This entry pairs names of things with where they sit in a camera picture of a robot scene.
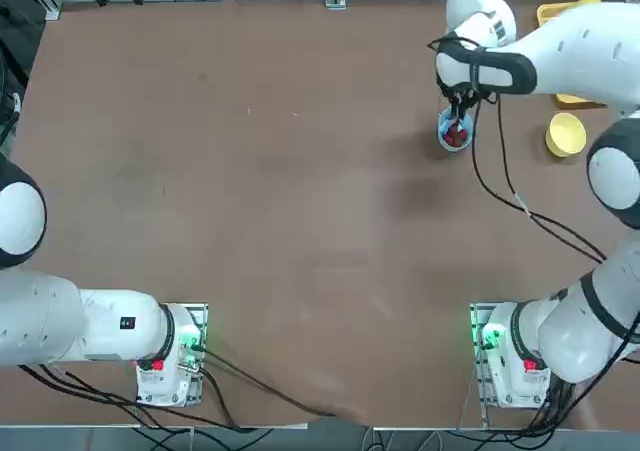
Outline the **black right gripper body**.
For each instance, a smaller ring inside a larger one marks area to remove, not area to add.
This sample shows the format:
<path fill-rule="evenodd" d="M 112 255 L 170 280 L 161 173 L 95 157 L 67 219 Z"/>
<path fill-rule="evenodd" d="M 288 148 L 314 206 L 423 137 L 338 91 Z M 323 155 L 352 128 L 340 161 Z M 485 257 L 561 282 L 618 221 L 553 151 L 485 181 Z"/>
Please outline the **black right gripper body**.
<path fill-rule="evenodd" d="M 455 88 L 444 83 L 438 84 L 441 94 L 451 105 L 476 105 L 479 101 L 487 101 L 495 105 L 498 102 L 498 95 L 490 91 L 472 89 L 468 87 Z"/>

